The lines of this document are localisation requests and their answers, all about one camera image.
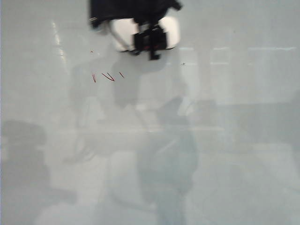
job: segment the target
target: glass surface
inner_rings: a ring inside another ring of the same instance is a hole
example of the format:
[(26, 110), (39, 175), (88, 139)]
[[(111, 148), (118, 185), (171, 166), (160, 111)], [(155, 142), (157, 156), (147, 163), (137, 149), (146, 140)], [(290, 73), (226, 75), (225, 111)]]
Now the glass surface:
[(1, 224), (300, 224), (300, 1), (182, 3), (148, 61), (87, 1), (1, 2)]

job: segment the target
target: black object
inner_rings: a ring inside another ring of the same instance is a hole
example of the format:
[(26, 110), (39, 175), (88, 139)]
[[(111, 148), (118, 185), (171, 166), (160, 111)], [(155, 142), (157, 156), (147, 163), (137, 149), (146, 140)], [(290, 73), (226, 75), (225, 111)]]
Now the black object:
[(182, 5), (177, 0), (90, 0), (90, 23), (97, 28), (107, 20), (133, 18), (139, 27), (147, 24), (148, 29), (134, 35), (135, 54), (150, 51), (150, 60), (157, 60), (155, 51), (167, 47), (166, 33), (158, 21), (169, 8), (180, 10)]

